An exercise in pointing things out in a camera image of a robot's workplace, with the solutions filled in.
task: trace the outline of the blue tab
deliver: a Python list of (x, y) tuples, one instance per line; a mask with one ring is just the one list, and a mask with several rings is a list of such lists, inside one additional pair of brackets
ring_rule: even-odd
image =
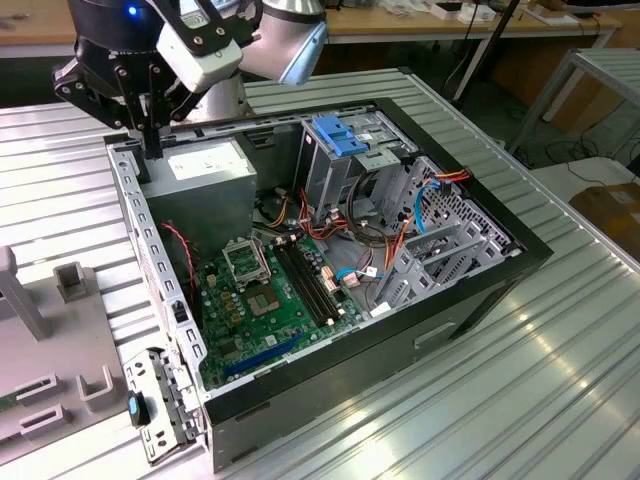
[(129, 413), (131, 415), (138, 413), (138, 400), (136, 400), (136, 397), (131, 397), (129, 399)]
[(369, 147), (359, 141), (351, 133), (351, 129), (335, 115), (314, 117), (312, 123), (316, 131), (325, 142), (333, 147), (335, 154), (339, 157), (348, 157), (369, 150)]

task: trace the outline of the metal workbench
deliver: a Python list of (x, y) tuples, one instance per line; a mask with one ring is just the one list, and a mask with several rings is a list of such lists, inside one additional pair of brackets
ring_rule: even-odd
[[(554, 250), (479, 328), (245, 458), (219, 478), (626, 478), (640, 475), (640, 267), (398, 70), (247, 87), (258, 112), (389, 96)], [(0, 111), (0, 239), (19, 277), (77, 259), (98, 279), (122, 360), (161, 340), (97, 121), (68, 105)], [(202, 450), (150, 469), (122, 413), (0, 468), (0, 478), (205, 478)]]
[[(550, 122), (563, 105), (577, 80), (588, 73), (599, 80), (623, 99), (640, 107), (640, 49), (637, 48), (585, 48), (570, 50), (564, 56), (547, 84), (536, 97), (527, 115), (520, 123), (518, 131), (507, 145), (507, 150), (515, 152), (518, 147), (531, 135), (542, 110), (547, 107), (551, 99), (553, 102), (543, 119)], [(564, 87), (556, 95), (558, 88), (567, 80)], [(615, 157), (618, 150), (628, 142), (640, 129), (640, 123), (631, 125), (623, 137), (618, 149), (611, 153)]]

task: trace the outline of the cardboard box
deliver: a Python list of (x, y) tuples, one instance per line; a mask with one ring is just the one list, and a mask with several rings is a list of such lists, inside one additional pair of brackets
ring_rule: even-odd
[(640, 261), (640, 186), (635, 183), (590, 187), (569, 204)]

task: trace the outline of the pci slot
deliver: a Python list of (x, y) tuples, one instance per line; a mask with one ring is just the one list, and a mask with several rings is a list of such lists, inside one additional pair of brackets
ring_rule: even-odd
[(295, 346), (296, 342), (300, 339), (301, 336), (302, 334), (296, 335), (295, 337), (287, 340), (284, 343), (281, 343), (280, 345), (271, 347), (270, 349), (265, 350), (264, 352), (260, 352), (257, 355), (247, 358), (246, 360), (242, 360), (241, 362), (231, 365), (230, 367), (225, 367), (224, 369), (225, 377), (232, 377), (236, 373), (246, 372), (247, 370), (253, 367), (257, 367), (258, 365), (268, 360), (271, 360), (272, 358), (276, 358), (276, 357), (279, 357), (280, 355), (284, 355)]

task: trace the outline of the blue drive bay latch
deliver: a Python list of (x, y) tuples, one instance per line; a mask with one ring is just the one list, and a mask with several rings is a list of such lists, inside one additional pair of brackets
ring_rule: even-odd
[(335, 115), (314, 117), (312, 124), (339, 157), (348, 157), (369, 150), (366, 144), (353, 135), (351, 128), (342, 123)]

